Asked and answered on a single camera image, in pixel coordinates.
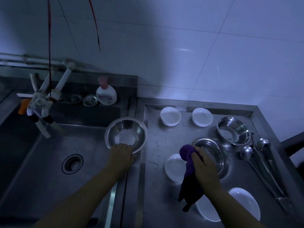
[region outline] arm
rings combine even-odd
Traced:
[[[106,168],[59,203],[53,211],[44,215],[33,228],[86,227],[97,206],[118,179],[127,172],[135,157],[136,155],[132,155],[131,146],[113,146]]]
[[[195,146],[203,161],[192,153],[195,175],[205,195],[215,207],[225,227],[264,227],[234,197],[226,192],[218,179],[215,162],[202,149]]]

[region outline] hand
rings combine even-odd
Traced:
[[[118,179],[122,174],[128,171],[135,158],[136,154],[132,154],[132,146],[120,143],[111,147],[111,153],[106,168]]]
[[[192,153],[191,158],[194,163],[197,181],[203,188],[205,195],[209,198],[217,190],[222,189],[218,179],[215,162],[202,148],[194,146],[195,150],[202,156],[203,161],[197,153]]]

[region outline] forearm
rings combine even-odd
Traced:
[[[97,206],[117,180],[117,176],[111,170],[102,170],[82,188],[58,204],[53,211],[43,216],[34,228],[86,227]]]
[[[224,226],[227,227],[264,227],[228,192],[220,189],[208,196]]]

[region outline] white ceramic bowl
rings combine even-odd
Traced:
[[[201,127],[209,126],[213,122],[212,113],[204,108],[193,110],[191,118],[196,125]]]
[[[254,197],[242,188],[232,188],[229,194],[234,197],[246,210],[248,210],[257,220],[261,219],[260,207]]]
[[[174,107],[165,107],[161,110],[161,120],[166,126],[175,126],[181,119],[180,112]]]
[[[219,218],[219,215],[217,214],[217,211],[215,210],[214,206],[210,202],[210,200],[206,197],[206,195],[203,195],[196,203],[195,206],[199,213],[206,218],[207,220],[211,222],[219,222],[221,219]]]
[[[186,161],[181,159],[179,153],[171,155],[165,162],[166,175],[176,183],[182,183],[186,172]]]

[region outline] countertop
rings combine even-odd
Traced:
[[[160,111],[166,106],[180,111],[178,125],[167,127],[160,121]],[[206,108],[213,114],[211,125],[199,127],[192,122],[191,114],[197,107]],[[272,153],[297,217],[287,217],[249,163],[241,159],[242,146],[223,144],[229,163],[228,173],[221,179],[223,187],[226,190],[241,187],[251,193],[259,204],[261,222],[266,227],[301,227],[299,221],[303,215],[299,211],[304,211],[303,181],[258,107],[150,98],[137,101],[135,118],[146,124],[148,140],[128,172],[121,227],[223,227],[222,222],[203,218],[194,205],[189,212],[182,211],[185,202],[177,201],[180,184],[173,183],[165,175],[164,164],[170,155],[197,138],[220,141],[216,126],[224,116],[241,120],[255,133],[255,141],[261,137],[270,138]]]

